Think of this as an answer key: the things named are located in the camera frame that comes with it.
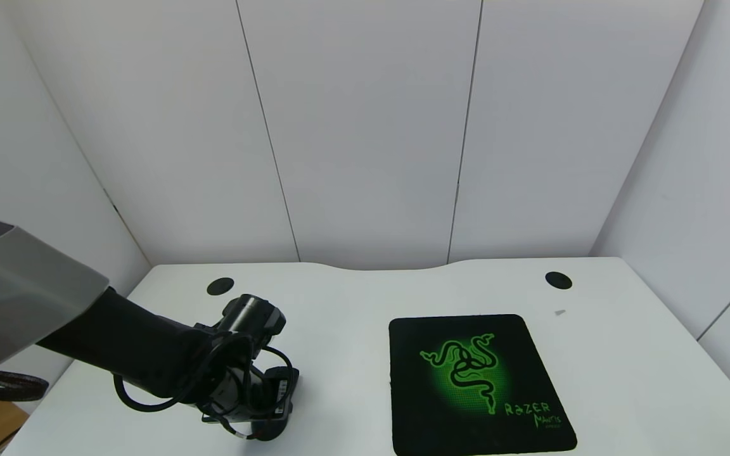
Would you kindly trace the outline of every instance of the black cable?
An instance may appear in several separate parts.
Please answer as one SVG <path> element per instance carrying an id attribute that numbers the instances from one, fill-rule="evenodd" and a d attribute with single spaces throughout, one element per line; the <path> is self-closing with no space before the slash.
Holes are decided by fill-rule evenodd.
<path id="1" fill-rule="evenodd" d="M 284 364 L 286 364 L 286 368 L 289 369 L 289 386 L 286 387 L 286 393 L 284 393 L 284 395 L 280 399 L 278 399 L 278 401 L 275 402 L 275 404 L 273 404 L 271 407 L 264 410 L 255 410 L 255 413 L 259 413 L 261 415 L 269 415 L 270 413 L 275 412 L 278 407 L 282 407 L 284 404 L 286 404 L 286 401 L 289 400 L 289 397 L 292 396 L 292 393 L 295 392 L 295 369 L 292 367 L 292 361 L 289 361 L 289 358 L 284 355 L 281 350 L 272 348 L 271 346 L 263 346 L 261 347 L 261 350 L 265 350 L 266 352 L 278 356 L 278 358 L 283 360 Z"/>
<path id="2" fill-rule="evenodd" d="M 0 401 L 38 401 L 48 388 L 43 378 L 0 370 Z"/>
<path id="3" fill-rule="evenodd" d="M 244 370 L 244 378 L 240 382 L 241 387 L 243 388 L 243 391 L 245 392 L 247 401 L 251 396 L 251 387 L 252 387 L 252 381 L 251 381 L 251 372 L 252 372 L 252 352 L 254 350 L 254 344 L 252 341 L 252 337 L 248 334 L 240 334 L 239 332 L 233 332 L 232 334 L 217 334 L 212 340 L 215 340 L 216 338 L 222 337 L 223 339 L 220 341 L 220 343 L 216 344 L 214 347 L 212 347 L 211 351 L 208 353 L 207 356 L 202 360 L 202 362 L 199 364 L 199 367 L 195 369 L 194 373 L 190 376 L 188 379 L 188 383 L 185 384 L 185 387 L 183 387 L 180 392 L 177 393 L 177 395 L 172 396 L 172 398 L 168 399 L 165 402 L 159 403 L 159 404 L 142 404 L 140 402 L 134 401 L 129 395 L 128 392 L 125 391 L 125 384 L 124 379 L 122 379 L 122 376 L 118 374 L 113 375 L 114 380 L 114 390 L 117 392 L 118 397 L 122 401 L 122 403 L 126 404 L 128 407 L 134 410 L 138 410 L 138 412 L 159 412 L 160 410 L 165 410 L 166 408 L 169 408 L 171 406 L 174 406 L 174 404 L 177 404 L 178 402 L 185 399 L 185 396 L 188 395 L 188 393 L 193 390 L 195 385 L 202 379 L 203 375 L 205 374 L 205 371 L 209 368 L 210 362 L 215 358 L 215 356 L 218 356 L 220 352 L 223 351 L 223 349 L 233 341 L 236 341 L 238 339 L 244 338 L 249 342 L 250 347 L 250 353 L 247 359 L 247 368 Z M 267 407 L 263 410 L 256 410 L 254 407 L 252 407 L 251 404 L 246 404 L 247 407 L 251 410 L 252 413 L 255 413 L 256 415 L 269 415 L 273 413 L 276 409 L 279 407 L 286 406 L 286 402 L 291 398 L 292 394 L 295 392 L 295 369 L 292 366 L 292 361 L 289 360 L 289 357 L 283 354 L 281 350 L 272 348 L 271 346 L 263 346 L 261 347 L 261 350 L 265 350 L 266 352 L 270 352 L 272 354 L 275 354 L 283 362 L 286 364 L 286 368 L 289 369 L 289 380 L 288 380 L 288 386 L 286 387 L 286 392 L 284 392 L 284 395 L 278 399 L 278 401 L 275 401 L 275 404 L 273 404 L 270 407 Z M 231 372 L 232 377 L 236 382 L 238 382 L 238 378 Z M 232 410 L 235 410 L 235 408 L 238 407 L 237 404 L 235 407 L 231 408 L 230 412 Z M 246 440 L 252 440 L 258 437 L 261 432 L 263 432 L 266 427 L 262 427 L 260 430 L 258 430 L 257 433 L 253 434 L 243 434 L 238 431 L 236 431 L 232 425 L 227 421 L 227 419 L 223 415 L 215 414 L 211 410 L 208 410 L 206 408 L 201 407 L 200 405 L 197 405 L 197 408 L 200 412 L 202 412 L 203 415 L 207 415 L 212 419 L 215 419 L 215 421 L 220 422 L 221 427 L 225 428 L 225 430 L 234 436 L 237 436 L 238 438 L 243 438 Z"/>
<path id="4" fill-rule="evenodd" d="M 238 376 L 235 375 L 235 372 L 233 372 L 232 369 L 227 369 L 227 375 L 229 375 L 229 377 L 231 379 L 233 379 L 233 381 L 235 382 L 235 384 L 241 384 L 241 381 L 238 380 Z M 241 406 L 241 402 L 240 401 L 235 401 L 235 405 L 232 406 L 231 408 L 229 408 L 229 410 L 221 410 L 219 413 L 222 416 L 229 415 L 230 413 L 235 412 L 235 409 L 237 409 L 240 406 Z"/>
<path id="5" fill-rule="evenodd" d="M 122 376 L 114 374 L 114 390 L 117 392 L 118 398 L 120 398 L 122 403 L 126 404 L 128 407 L 134 410 L 137 410 L 137 412 L 160 412 L 161 410 L 165 410 L 166 408 L 173 407 L 174 404 L 177 404 L 185 399 L 185 396 L 187 396 L 188 393 L 193 390 L 196 384 L 199 383 L 200 380 L 202 380 L 205 371 L 210 367 L 210 361 L 212 361 L 212 359 L 215 358 L 215 356 L 217 356 L 221 352 L 221 350 L 223 350 L 228 344 L 232 343 L 232 341 L 236 341 L 237 339 L 251 339 L 248 334 L 240 334 L 239 332 L 234 332 L 234 334 L 221 334 L 221 337 L 223 337 L 223 339 L 220 341 L 220 343 L 212 347 L 210 353 L 205 356 L 205 358 L 199 364 L 199 367 L 197 367 L 197 369 L 191 375 L 190 379 L 188 379 L 188 383 L 185 384 L 185 387 L 182 387 L 177 395 L 172 396 L 172 398 L 168 399 L 167 401 L 160 402 L 159 404 L 143 404 L 141 402 L 134 401 L 134 399 L 132 399 L 128 395 L 128 392 L 125 391 L 125 384 L 124 380 L 122 380 Z"/>

